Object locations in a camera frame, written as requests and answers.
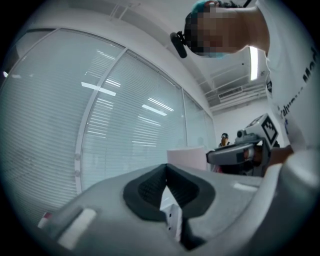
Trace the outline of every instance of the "person in background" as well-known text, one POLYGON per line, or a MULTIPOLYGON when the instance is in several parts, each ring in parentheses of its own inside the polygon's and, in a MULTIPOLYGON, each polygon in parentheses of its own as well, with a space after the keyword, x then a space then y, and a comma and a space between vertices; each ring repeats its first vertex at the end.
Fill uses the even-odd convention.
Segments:
POLYGON ((219 148, 220 147, 224 147, 230 144, 230 142, 228 142, 229 136, 227 133, 223 133, 221 135, 221 143, 219 144, 219 148))

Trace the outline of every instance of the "ceiling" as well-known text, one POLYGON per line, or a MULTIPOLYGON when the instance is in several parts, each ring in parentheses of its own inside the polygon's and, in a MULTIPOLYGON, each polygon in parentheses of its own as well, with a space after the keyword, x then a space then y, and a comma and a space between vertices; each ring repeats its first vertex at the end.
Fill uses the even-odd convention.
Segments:
MULTIPOLYGON (((193 75, 205 94, 212 112, 249 104, 265 97, 264 81, 267 75, 266 58, 258 51, 257 79, 251 81, 251 56, 249 48, 226 55, 222 59, 203 58, 187 49, 182 59, 170 42, 170 33, 182 31, 186 15, 196 0, 68 0, 71 8, 87 9, 121 19, 143 30, 175 55, 193 75), (220 94, 228 92, 221 99, 220 94)), ((246 0, 234 0, 243 5, 246 0)))

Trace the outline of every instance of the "window blinds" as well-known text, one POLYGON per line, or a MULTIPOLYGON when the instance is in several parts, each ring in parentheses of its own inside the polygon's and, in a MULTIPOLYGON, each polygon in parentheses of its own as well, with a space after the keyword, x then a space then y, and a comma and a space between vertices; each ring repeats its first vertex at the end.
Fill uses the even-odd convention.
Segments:
POLYGON ((126 53, 98 93, 82 145, 82 189, 167 161, 186 146, 182 90, 126 53))
POLYGON ((83 82, 94 86, 121 51, 58 30, 7 77, 0 95, 2 181, 33 223, 76 196, 75 144, 93 93, 83 82))

